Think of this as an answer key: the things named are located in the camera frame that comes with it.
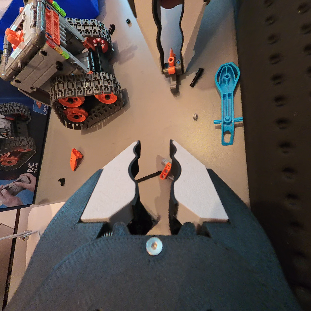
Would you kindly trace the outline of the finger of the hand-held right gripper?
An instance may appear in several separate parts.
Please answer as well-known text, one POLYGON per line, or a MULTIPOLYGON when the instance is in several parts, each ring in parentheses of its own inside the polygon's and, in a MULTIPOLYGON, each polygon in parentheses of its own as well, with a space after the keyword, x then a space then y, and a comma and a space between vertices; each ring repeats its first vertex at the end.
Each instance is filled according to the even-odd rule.
POLYGON ((165 69, 164 51, 161 45, 161 4, 158 0, 135 0, 137 22, 161 74, 165 69))
POLYGON ((181 61, 182 71, 185 73, 193 57, 194 45, 203 18, 207 1, 203 0, 184 0, 177 1, 182 4, 182 13, 180 17, 180 29, 182 33, 181 61))

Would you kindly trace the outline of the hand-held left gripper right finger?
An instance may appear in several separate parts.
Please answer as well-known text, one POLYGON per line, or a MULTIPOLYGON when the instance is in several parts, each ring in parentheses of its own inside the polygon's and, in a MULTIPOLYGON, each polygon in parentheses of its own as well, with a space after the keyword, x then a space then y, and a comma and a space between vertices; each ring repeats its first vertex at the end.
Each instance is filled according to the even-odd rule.
POLYGON ((192 223, 227 222, 220 197, 207 168, 175 140, 170 140, 172 174, 169 217, 177 228, 192 223))

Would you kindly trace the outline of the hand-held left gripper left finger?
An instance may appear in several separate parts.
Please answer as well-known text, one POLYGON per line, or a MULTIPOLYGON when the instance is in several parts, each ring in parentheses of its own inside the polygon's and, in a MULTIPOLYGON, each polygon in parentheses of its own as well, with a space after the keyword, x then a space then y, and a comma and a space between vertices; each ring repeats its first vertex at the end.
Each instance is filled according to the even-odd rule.
POLYGON ((137 175, 140 157, 137 140, 103 167, 97 184, 82 213, 84 223, 117 222, 128 225, 134 218, 133 206, 138 198, 137 175))

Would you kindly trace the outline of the orange grey brick assembly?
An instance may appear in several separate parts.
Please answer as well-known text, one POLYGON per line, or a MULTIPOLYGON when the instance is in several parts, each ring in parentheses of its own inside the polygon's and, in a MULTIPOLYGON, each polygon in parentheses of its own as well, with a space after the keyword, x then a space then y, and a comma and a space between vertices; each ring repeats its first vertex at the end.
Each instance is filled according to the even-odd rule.
POLYGON ((165 63, 163 74, 170 77, 170 91, 172 94, 179 92, 179 76, 183 73, 182 61, 176 58, 173 49, 170 49, 169 58, 165 63))

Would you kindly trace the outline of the orange beam with black axle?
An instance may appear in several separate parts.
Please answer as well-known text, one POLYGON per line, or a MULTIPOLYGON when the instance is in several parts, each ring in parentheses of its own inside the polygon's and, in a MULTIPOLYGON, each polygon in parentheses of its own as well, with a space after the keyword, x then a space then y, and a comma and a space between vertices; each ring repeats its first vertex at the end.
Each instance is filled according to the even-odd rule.
POLYGON ((140 183, 143 181, 147 181, 147 180, 154 178, 154 177, 157 177, 157 176, 159 176, 161 180, 166 180, 167 178, 169 178, 173 181, 174 176, 171 173, 171 168, 172 168, 171 161, 163 158, 161 160, 161 165, 164 166, 164 169, 162 171, 158 171, 158 172, 152 173, 150 175, 147 175, 145 177, 139 178, 139 179, 137 179, 137 182, 140 183))

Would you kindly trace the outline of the orange curved brick piece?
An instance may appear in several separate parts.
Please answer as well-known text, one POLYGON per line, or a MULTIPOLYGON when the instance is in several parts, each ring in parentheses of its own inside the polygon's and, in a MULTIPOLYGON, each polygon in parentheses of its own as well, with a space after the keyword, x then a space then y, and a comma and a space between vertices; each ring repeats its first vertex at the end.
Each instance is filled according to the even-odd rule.
POLYGON ((75 171, 78 163, 83 158, 83 154, 77 149, 73 148, 70 154, 70 167, 72 171, 75 171))

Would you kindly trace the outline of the blue plastic storage bin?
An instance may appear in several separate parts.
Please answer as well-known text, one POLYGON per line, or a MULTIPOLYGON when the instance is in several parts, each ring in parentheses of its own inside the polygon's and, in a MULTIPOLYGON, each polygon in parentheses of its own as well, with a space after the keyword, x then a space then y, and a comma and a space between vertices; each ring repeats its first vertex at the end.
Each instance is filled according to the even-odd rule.
MULTIPOLYGON (((65 11, 66 17, 80 19, 95 19, 99 15, 97 0, 56 0, 58 5, 65 11)), ((0 1, 0 41, 3 46, 6 28, 14 22, 19 14, 19 8, 24 6, 22 0, 0 1)))

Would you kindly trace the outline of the long black pin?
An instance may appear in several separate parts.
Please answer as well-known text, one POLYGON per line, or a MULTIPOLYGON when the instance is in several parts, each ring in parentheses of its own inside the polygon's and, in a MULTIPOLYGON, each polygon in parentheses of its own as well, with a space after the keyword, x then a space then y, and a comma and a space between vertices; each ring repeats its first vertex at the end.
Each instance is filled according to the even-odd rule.
POLYGON ((194 76, 192 82, 190 83, 190 87, 191 88, 193 88, 196 85, 197 81, 202 76, 203 72, 204 72, 203 68, 201 68, 201 67, 198 68, 198 70, 196 71, 195 76, 194 76))

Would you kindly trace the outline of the white book stand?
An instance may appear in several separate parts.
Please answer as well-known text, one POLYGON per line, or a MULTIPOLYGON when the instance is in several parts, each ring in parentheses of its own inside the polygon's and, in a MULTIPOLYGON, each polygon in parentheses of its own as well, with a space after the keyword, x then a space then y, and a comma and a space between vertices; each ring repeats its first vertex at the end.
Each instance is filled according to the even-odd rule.
POLYGON ((1 309, 3 299, 9 302, 18 288, 24 272, 29 264, 33 251, 49 222, 62 207, 64 202, 45 206, 31 205, 20 210, 17 234, 25 231, 33 233, 24 240, 16 238, 15 251, 10 266, 12 240, 4 239, 0 242, 0 278, 1 278, 1 309))

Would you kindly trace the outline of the teal plastic separator tool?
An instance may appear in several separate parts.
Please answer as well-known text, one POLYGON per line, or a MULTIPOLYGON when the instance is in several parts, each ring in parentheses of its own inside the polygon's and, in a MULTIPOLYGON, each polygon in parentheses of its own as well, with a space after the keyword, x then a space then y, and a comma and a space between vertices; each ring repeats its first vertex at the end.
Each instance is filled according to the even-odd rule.
POLYGON ((221 97, 221 119, 213 122, 221 124, 223 146, 233 144, 235 122, 243 122, 243 117, 235 118, 234 114, 234 92, 239 77, 240 70, 233 62, 222 64, 215 75, 215 84, 221 97))

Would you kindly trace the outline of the toy vehicle product box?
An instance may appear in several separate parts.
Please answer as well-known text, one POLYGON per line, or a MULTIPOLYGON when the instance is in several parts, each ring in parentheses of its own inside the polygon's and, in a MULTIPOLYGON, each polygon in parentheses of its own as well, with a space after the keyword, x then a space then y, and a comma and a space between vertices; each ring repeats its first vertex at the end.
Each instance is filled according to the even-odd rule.
POLYGON ((0 82, 1 211, 34 202, 51 108, 0 82))

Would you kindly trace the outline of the grey orange tracked toy vehicle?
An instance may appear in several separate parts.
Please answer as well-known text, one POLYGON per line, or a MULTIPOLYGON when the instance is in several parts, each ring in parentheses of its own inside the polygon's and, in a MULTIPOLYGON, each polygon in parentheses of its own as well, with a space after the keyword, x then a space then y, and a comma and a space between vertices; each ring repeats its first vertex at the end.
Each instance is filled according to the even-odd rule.
POLYGON ((23 1, 6 29, 1 78, 53 108, 67 128, 83 130, 122 109, 110 60, 111 27, 65 17, 56 1, 23 1))

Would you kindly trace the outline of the black dimpled foam mat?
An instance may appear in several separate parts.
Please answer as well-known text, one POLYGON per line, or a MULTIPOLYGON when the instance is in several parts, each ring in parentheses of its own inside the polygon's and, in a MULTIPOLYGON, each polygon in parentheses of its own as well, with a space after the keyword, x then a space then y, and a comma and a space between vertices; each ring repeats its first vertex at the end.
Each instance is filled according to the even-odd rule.
POLYGON ((235 10, 250 206, 310 310, 311 2, 235 10))

